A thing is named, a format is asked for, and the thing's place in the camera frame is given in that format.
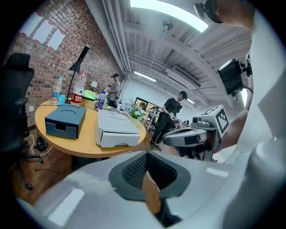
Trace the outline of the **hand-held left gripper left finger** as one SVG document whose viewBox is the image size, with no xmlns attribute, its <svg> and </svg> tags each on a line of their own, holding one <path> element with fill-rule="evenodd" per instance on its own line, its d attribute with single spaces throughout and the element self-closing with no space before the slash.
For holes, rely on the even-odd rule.
<svg viewBox="0 0 286 229">
<path fill-rule="evenodd" d="M 144 202 L 122 198 L 108 179 L 114 166 L 139 154 L 81 167 L 46 191 L 34 208 L 61 229 L 163 228 Z"/>
</svg>

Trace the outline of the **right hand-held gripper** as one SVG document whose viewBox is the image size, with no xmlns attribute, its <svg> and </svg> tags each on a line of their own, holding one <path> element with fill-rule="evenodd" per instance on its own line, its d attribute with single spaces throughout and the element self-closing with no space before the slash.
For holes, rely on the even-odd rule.
<svg viewBox="0 0 286 229">
<path fill-rule="evenodd" d="M 189 128 L 177 129 L 163 136 L 163 143 L 176 147 L 179 156 L 211 161 L 229 126 L 222 105 L 214 106 L 193 117 Z"/>
</svg>

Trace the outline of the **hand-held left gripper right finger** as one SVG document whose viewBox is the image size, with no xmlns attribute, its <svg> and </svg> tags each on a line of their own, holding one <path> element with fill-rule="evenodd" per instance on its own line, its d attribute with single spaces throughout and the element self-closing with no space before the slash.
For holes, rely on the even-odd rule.
<svg viewBox="0 0 286 229">
<path fill-rule="evenodd" d="M 147 151 L 147 171 L 159 188 L 161 218 L 172 229 L 222 229 L 232 198 L 223 189 L 232 166 Z"/>
</svg>

